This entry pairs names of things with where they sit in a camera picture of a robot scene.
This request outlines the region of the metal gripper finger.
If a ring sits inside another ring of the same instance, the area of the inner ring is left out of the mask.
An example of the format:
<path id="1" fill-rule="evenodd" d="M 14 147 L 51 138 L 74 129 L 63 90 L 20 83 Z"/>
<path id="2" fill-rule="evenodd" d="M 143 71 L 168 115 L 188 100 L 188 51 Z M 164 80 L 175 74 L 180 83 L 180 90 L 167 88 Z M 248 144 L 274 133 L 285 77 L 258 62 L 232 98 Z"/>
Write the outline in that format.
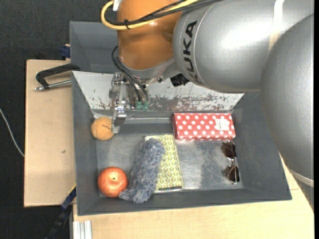
<path id="1" fill-rule="evenodd" d="M 115 108 L 112 115 L 112 133 L 119 133 L 121 126 L 127 118 L 124 108 Z"/>

